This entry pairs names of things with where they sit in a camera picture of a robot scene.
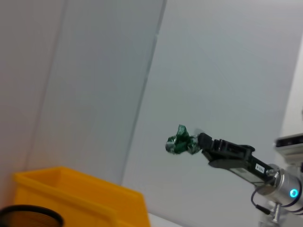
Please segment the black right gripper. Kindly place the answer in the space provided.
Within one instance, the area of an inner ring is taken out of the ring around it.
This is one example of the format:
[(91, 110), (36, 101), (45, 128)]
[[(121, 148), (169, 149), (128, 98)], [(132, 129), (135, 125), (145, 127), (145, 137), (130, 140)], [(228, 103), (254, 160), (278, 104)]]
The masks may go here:
[(206, 133), (198, 135), (198, 146), (211, 167), (227, 170), (252, 185), (262, 185), (272, 178), (267, 171), (273, 167), (253, 157), (255, 148), (252, 146), (212, 140)]

